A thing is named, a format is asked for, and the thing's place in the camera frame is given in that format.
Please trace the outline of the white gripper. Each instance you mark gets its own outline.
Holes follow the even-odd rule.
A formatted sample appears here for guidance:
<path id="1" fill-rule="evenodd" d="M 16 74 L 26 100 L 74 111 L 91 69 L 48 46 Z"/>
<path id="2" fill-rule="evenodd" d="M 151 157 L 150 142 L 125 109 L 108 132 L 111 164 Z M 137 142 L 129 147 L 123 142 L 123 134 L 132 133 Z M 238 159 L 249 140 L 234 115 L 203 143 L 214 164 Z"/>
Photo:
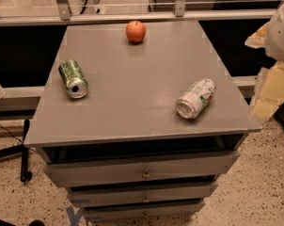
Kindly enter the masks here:
<path id="1" fill-rule="evenodd" d="M 254 49 L 265 47 L 266 55 L 278 60 L 268 71 L 251 111 L 257 118 L 269 120 L 284 104 L 284 2 L 269 23 L 246 39 L 245 45 Z"/>

